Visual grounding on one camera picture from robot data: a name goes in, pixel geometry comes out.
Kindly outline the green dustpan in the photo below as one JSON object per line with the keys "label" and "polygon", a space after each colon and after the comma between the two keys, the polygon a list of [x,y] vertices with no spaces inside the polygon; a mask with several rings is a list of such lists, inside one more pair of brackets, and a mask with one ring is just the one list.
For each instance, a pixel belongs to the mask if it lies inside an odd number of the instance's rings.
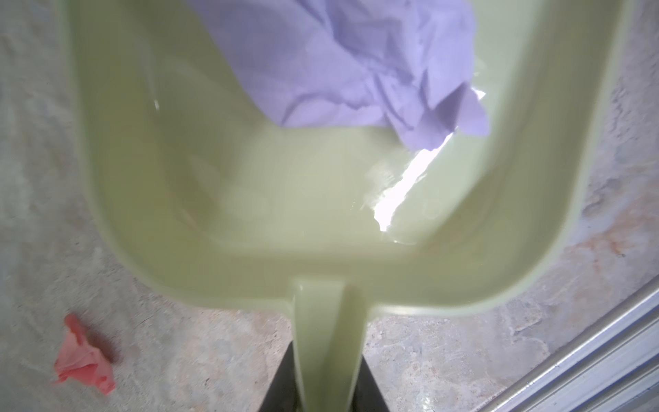
{"label": "green dustpan", "polygon": [[367,324],[519,295],[580,214],[632,1],[476,1],[489,137],[282,129],[181,1],[59,1],[89,203],[158,292],[293,324],[298,403],[347,411]]}

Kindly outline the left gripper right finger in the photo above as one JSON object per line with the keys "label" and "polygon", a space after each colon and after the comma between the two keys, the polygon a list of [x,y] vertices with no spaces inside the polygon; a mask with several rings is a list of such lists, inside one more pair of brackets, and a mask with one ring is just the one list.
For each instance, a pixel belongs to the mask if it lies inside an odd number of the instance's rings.
{"label": "left gripper right finger", "polygon": [[390,409],[379,390],[365,357],[362,357],[355,393],[352,401],[353,412],[389,412]]}

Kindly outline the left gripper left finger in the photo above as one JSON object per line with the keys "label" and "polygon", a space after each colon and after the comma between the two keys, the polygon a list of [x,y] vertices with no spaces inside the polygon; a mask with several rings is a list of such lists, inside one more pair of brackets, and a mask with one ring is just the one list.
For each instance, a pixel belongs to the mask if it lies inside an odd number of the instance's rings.
{"label": "left gripper left finger", "polygon": [[299,396],[295,378],[293,343],[290,343],[258,412],[295,412]]}

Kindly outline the purple paper scrap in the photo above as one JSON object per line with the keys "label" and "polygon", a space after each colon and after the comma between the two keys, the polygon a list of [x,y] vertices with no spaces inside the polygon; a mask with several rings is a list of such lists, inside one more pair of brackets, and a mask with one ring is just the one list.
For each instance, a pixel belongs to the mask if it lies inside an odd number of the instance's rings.
{"label": "purple paper scrap", "polygon": [[193,1],[240,86],[289,128],[382,126],[412,150],[485,136],[465,1]]}

